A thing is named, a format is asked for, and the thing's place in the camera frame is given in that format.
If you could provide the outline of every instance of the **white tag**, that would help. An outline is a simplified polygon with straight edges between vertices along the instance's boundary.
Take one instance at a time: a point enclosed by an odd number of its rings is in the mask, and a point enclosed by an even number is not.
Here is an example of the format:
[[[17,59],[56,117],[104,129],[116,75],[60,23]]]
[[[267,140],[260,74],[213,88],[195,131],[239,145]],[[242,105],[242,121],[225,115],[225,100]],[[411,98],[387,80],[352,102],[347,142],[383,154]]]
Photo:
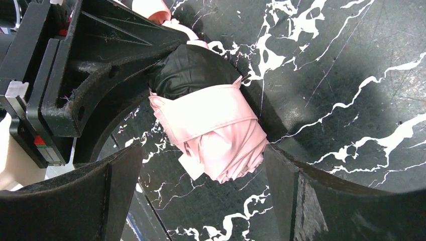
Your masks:
[[[182,155],[179,158],[179,162],[194,181],[204,173],[204,165],[197,163],[194,158]]]

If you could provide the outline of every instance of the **marble surface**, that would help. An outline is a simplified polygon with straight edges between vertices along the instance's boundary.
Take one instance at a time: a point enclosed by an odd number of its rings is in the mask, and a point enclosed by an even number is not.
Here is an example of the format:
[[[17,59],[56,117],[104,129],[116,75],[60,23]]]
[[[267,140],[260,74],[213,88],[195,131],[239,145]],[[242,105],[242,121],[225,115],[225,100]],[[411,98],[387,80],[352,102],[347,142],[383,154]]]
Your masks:
[[[426,187],[423,0],[166,3],[248,76],[242,91],[270,142],[364,186]],[[224,185],[192,181],[148,101],[113,136],[114,148],[147,152],[132,217],[147,197],[172,240],[279,240],[263,166]],[[143,224],[130,221],[129,240],[142,240]]]

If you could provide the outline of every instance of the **pink waistband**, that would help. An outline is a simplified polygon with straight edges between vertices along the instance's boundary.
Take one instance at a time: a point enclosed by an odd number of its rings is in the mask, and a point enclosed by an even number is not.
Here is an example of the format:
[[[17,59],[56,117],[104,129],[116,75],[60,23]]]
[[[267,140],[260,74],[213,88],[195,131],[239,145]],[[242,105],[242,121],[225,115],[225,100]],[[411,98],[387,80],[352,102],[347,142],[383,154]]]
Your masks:
[[[171,144],[177,145],[221,127],[257,119],[239,90],[240,84],[241,77],[234,84],[208,87],[176,100],[155,94],[149,99]]]

